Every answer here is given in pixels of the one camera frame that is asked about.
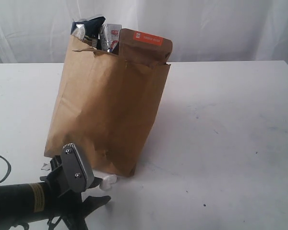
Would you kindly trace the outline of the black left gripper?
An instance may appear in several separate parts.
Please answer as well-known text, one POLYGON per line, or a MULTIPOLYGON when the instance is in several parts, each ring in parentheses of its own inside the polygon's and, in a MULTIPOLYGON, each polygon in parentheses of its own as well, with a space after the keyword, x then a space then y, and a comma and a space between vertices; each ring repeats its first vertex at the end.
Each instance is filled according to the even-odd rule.
MULTIPOLYGON (((50 166, 51 172, 40 177, 48 191, 48 195, 45 196, 45 202, 48 203, 46 205, 48 228, 53 230, 60 221, 63 221, 69 230, 87 230, 85 218, 98 208, 106 205, 111 197, 108 195, 102 197, 88 196, 82 202, 81 194, 72 191, 68 185, 61 157, 53 157, 50 166)), ((96 188, 102 182, 102 178, 95 177, 88 189, 96 188)))

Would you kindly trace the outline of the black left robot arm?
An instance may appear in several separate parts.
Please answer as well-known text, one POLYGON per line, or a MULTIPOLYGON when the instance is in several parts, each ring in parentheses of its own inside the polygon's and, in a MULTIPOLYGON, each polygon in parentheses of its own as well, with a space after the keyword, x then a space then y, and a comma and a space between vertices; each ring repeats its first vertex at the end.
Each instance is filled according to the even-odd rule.
POLYGON ((47 220, 50 230, 61 221, 69 230, 86 230, 85 218, 111 200, 110 196, 82 199, 88 187, 79 164, 68 172, 61 157, 55 156, 50 166, 51 172, 38 183, 0 186, 0 230, 17 226, 27 230, 40 220, 47 220))

